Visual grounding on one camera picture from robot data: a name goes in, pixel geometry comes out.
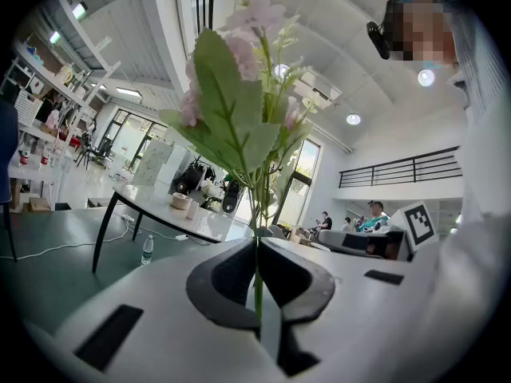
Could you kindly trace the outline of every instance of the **recessed light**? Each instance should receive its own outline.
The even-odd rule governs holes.
[[[126,88],[116,88],[116,90],[119,92],[119,93],[125,93],[127,95],[133,95],[134,97],[140,97],[142,98],[141,96],[141,93],[139,93],[138,91],[133,91],[131,89],[126,89]]]
[[[286,76],[286,72],[287,70],[289,69],[289,66],[286,65],[286,64],[278,64],[274,69],[273,69],[273,72],[275,73],[275,75],[277,77],[279,77],[280,79],[284,79],[284,77]]]
[[[356,113],[351,113],[348,115],[348,118],[346,118],[346,122],[348,124],[359,124],[360,123],[360,116]]]
[[[55,44],[57,42],[57,40],[60,38],[60,36],[61,35],[57,31],[55,31],[53,34],[51,34],[50,42],[52,44]]]
[[[434,83],[434,73],[431,69],[423,69],[417,76],[418,83],[422,86],[430,86]]]
[[[74,9],[73,9],[73,14],[74,14],[74,17],[79,20],[80,18],[82,18],[84,15],[85,15],[85,10],[86,10],[86,5],[85,3],[81,2],[81,3],[78,3],[78,6],[76,6]]]

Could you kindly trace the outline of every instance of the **green floor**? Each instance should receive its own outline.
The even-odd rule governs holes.
[[[99,207],[11,214],[18,257],[67,243],[95,242],[105,210],[106,207]],[[121,235],[126,229],[124,220],[115,213],[137,217],[131,208],[117,206],[105,240]],[[171,237],[182,234],[148,217],[142,219],[141,226]],[[94,246],[62,248],[17,263],[0,259],[0,271],[20,315],[52,334],[83,302],[140,265],[142,246],[148,234],[142,230],[135,241],[132,241],[133,234],[128,233],[123,239],[103,243],[96,274],[91,272]],[[153,260],[208,248],[192,240],[178,242],[153,236]],[[0,229],[0,255],[10,256],[7,233],[3,229]]]

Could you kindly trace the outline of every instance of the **cable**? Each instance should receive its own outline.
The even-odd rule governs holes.
[[[122,239],[128,232],[133,233],[135,231],[135,226],[134,226],[133,222],[129,222],[129,218],[131,219],[131,217],[129,217],[128,215],[124,215],[124,216],[118,215],[118,216],[121,217],[125,221],[125,223],[126,223],[126,231],[124,233],[122,233],[122,235],[120,235],[118,237],[114,237],[113,239],[103,240],[103,243],[110,243],[112,241],[115,241],[116,239]],[[140,226],[139,228],[143,228],[146,231],[158,234],[160,237],[163,237],[164,239],[175,239],[175,240],[177,240],[176,237],[167,237],[166,235],[163,235],[163,234],[159,233],[158,231],[150,230],[150,229],[142,227],[142,226]],[[195,239],[193,239],[191,237],[188,237],[188,239],[191,239],[194,243],[197,243],[197,244],[199,244],[201,246],[209,245],[209,243],[203,244],[203,243],[200,243],[199,241],[197,241],[197,240],[195,240]],[[93,243],[64,244],[64,245],[61,245],[61,246],[58,246],[58,247],[48,248],[48,249],[46,249],[44,251],[41,251],[41,252],[39,252],[37,254],[31,254],[31,255],[25,255],[23,257],[18,257],[18,261],[21,260],[21,259],[28,259],[28,258],[31,258],[31,257],[38,257],[39,255],[43,255],[43,254],[45,254],[48,251],[60,250],[61,248],[65,248],[65,247],[76,248],[76,247],[81,247],[81,246],[93,246],[93,245],[96,245],[96,241],[94,241]],[[14,257],[10,257],[10,256],[7,256],[7,255],[0,255],[0,259],[12,259],[12,260],[14,260]]]
[[[128,231],[129,231],[128,220],[125,219],[125,222],[126,222],[126,231],[124,233],[122,233],[122,235],[120,235],[119,237],[115,237],[113,239],[104,240],[103,243],[110,243],[111,241],[115,241],[116,239],[122,239],[126,235],[126,233],[128,233]],[[58,247],[48,248],[47,250],[44,250],[44,251],[42,251],[40,253],[37,253],[37,254],[25,255],[24,257],[18,257],[18,261],[21,260],[21,259],[28,259],[30,257],[38,257],[39,255],[43,255],[43,254],[45,254],[48,251],[60,250],[61,248],[64,248],[64,247],[76,248],[76,247],[81,247],[81,246],[93,246],[95,244],[96,244],[95,241],[93,243],[64,244],[64,245],[61,245],[61,246],[58,246]],[[0,259],[12,259],[12,260],[14,260],[14,257],[9,257],[9,256],[1,255]]]

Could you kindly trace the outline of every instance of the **water bottle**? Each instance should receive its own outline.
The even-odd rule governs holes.
[[[142,265],[149,264],[151,262],[152,256],[153,256],[153,236],[149,235],[149,237],[145,240],[144,249],[142,250]]]

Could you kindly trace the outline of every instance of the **railing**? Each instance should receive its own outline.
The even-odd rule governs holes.
[[[454,151],[458,148],[457,146],[425,153],[424,155],[375,164],[366,168],[339,172],[341,174],[339,188],[415,183],[463,176],[458,162],[454,159]]]

